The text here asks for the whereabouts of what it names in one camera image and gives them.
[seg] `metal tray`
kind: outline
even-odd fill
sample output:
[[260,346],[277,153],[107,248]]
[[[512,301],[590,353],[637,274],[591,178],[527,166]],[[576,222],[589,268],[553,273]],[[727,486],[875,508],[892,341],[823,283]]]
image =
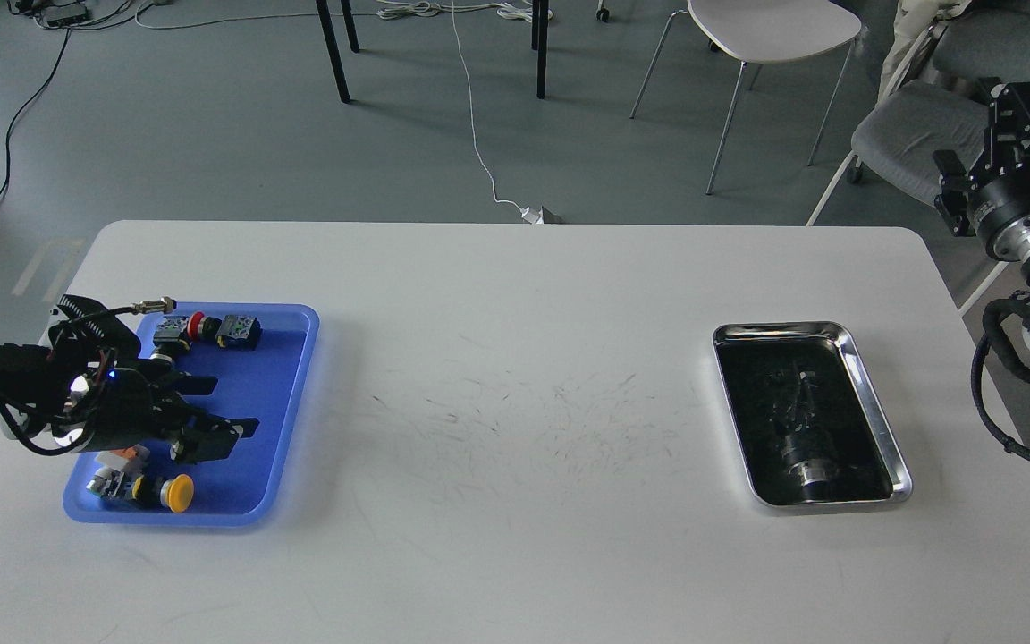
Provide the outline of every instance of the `metal tray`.
[[900,449],[850,333],[833,321],[727,325],[715,352],[757,500],[863,509],[912,494]]

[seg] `yellow button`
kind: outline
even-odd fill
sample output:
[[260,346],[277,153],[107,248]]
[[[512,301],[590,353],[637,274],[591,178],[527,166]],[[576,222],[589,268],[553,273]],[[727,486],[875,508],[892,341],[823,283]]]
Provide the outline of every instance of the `yellow button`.
[[184,512],[193,501],[194,480],[188,474],[177,474],[175,479],[169,481],[169,489],[165,493],[166,505],[174,512]]

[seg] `scratch mark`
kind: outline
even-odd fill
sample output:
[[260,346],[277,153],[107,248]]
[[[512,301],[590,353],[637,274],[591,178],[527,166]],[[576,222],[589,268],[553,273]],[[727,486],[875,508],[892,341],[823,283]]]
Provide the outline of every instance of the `scratch mark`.
[[308,592],[304,594],[304,599],[308,600],[308,605],[312,607],[312,612],[315,613],[315,618],[323,622],[323,615],[320,613],[320,608],[315,604],[315,600],[312,600]]
[[150,558],[146,557],[146,555],[144,553],[140,552],[140,550],[132,549],[132,547],[130,547],[130,546],[122,546],[122,549],[126,550],[126,552],[129,552],[130,554],[134,555],[134,557],[138,557],[139,560],[143,560],[143,562],[145,562],[148,567],[153,568],[154,571],[157,571],[157,572],[163,572],[163,571],[161,571],[161,566],[157,566],[157,564],[153,562],[153,560],[150,560]]
[[352,490],[352,505],[355,507],[356,512],[359,512],[360,518],[364,518],[364,524],[367,526],[369,532],[372,533],[373,541],[380,543],[380,535],[376,534],[376,528],[372,524],[368,514],[364,512],[364,506],[360,505],[360,498],[355,496],[355,489]]
[[481,428],[487,428],[487,429],[491,430],[491,432],[499,432],[499,429],[497,429],[499,426],[497,425],[484,423],[483,420],[478,419],[478,418],[472,418],[471,421],[473,421],[475,425],[479,425],[479,427],[481,427]]
[[404,535],[400,535],[400,539],[404,543],[408,543],[409,546],[414,547],[414,549],[417,549],[418,552],[420,552],[420,554],[424,555],[424,557],[426,557],[428,560],[433,560],[433,562],[440,564],[440,566],[443,565],[443,562],[441,562],[440,557],[437,557],[437,555],[433,554],[432,552],[426,551],[423,546],[420,546],[418,543],[412,541],[412,539],[408,539],[408,538],[404,537]]
[[237,608],[240,606],[241,606],[240,602],[233,602],[232,604],[218,604],[216,605],[216,607],[198,608],[198,610],[196,611],[185,611],[184,613],[180,613],[180,615],[174,615],[172,616],[172,618],[163,620],[163,622],[161,622],[161,625],[164,626],[167,623],[173,623],[176,620],[188,618],[188,616],[200,615],[203,613],[213,613],[216,611],[225,611],[228,610],[229,608]]
[[110,636],[117,632],[118,632],[118,624],[113,624],[113,628],[110,629],[110,633],[106,633],[103,639],[98,640],[98,644],[102,644],[103,641],[109,640]]
[[490,349],[490,346],[485,345],[485,343],[482,343],[482,342],[479,342],[479,341],[473,341],[473,339],[471,339],[470,337],[467,337],[464,334],[457,334],[457,335],[458,335],[458,337],[460,337],[461,341],[464,341],[464,342],[473,343],[473,345],[478,346],[480,348]]

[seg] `table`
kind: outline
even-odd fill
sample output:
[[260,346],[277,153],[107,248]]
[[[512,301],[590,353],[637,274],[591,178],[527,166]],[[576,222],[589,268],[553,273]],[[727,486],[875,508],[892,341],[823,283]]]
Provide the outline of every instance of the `table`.
[[[71,293],[302,302],[319,342],[252,529],[74,523],[72,457],[0,437],[0,641],[1030,641],[1030,465],[902,229],[124,221]],[[853,331],[902,505],[749,494],[710,338],[798,319]]]
[[[360,52],[359,40],[355,37],[355,24],[352,22],[351,0],[340,0],[340,9],[344,16],[344,30],[348,33],[348,47],[354,54]],[[348,80],[344,77],[344,65],[340,60],[340,48],[336,44],[336,30],[332,26],[332,13],[329,12],[329,0],[315,0],[315,12],[320,18],[320,28],[323,31],[323,43],[329,50],[329,62],[332,64],[332,76],[336,79],[336,91],[340,94],[341,103],[350,103]],[[547,91],[547,24],[551,22],[551,0],[531,0],[531,49],[539,56],[536,58],[536,97],[546,97]]]

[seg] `black cable sleeve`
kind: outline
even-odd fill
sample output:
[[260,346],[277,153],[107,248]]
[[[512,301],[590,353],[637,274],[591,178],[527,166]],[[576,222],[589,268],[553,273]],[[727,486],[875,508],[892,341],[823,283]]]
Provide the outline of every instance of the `black cable sleeve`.
[[985,314],[981,316],[981,326],[985,330],[985,339],[990,343],[991,348],[996,351],[996,357],[1004,364],[1006,370],[1023,382],[1030,384],[1030,368],[1020,360],[1020,354],[1012,345],[1012,341],[1004,333],[1004,320],[1009,315],[1019,315],[1027,318],[1030,316],[1030,308],[1026,302],[1017,299],[997,299],[985,306]]
[[37,407],[30,406],[26,403],[20,403],[18,400],[11,399],[9,396],[5,395],[2,389],[0,389],[0,403],[8,404],[10,407],[16,410],[23,411],[28,416],[32,416],[39,420],[44,421],[44,423],[54,425],[54,427],[62,427],[62,425],[74,425],[81,423],[82,418],[71,418],[69,416],[60,416],[58,413],[48,413],[41,411]]
[[988,359],[990,345],[991,343],[987,335],[981,337],[980,342],[976,345],[976,353],[972,355],[972,371],[970,371],[968,380],[970,386],[972,386],[972,402],[976,404],[976,412],[980,413],[980,419],[984,421],[988,433],[993,435],[994,439],[996,439],[999,444],[1004,445],[1004,451],[1015,453],[1015,455],[1030,462],[1030,449],[1025,447],[1025,445],[1020,444],[1018,440],[1015,440],[1012,437],[1006,435],[1004,430],[1001,430],[999,426],[996,425],[993,417],[988,415],[988,409],[985,407],[985,361]]
[[55,325],[54,328],[63,329],[66,327],[77,327],[78,325],[81,325],[81,323],[89,323],[92,319],[101,319],[103,317],[114,317],[126,313],[138,313],[138,310],[132,306],[118,306],[115,308],[108,308],[106,310],[99,310],[97,311],[97,313],[90,313],[87,315],[82,315],[81,317],[74,317],[73,319],[63,319],[62,321],[59,321],[58,325]]

